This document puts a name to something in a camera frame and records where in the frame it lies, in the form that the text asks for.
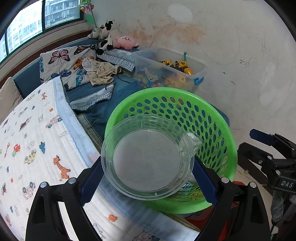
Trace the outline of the grey gloved right hand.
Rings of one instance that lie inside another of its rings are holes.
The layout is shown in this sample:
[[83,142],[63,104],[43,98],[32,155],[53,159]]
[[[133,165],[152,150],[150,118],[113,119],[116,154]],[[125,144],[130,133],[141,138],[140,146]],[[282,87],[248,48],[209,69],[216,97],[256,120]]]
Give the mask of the grey gloved right hand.
[[273,222],[278,222],[284,212],[284,203],[289,200],[290,195],[283,191],[274,191],[273,200],[271,204],[271,219]]

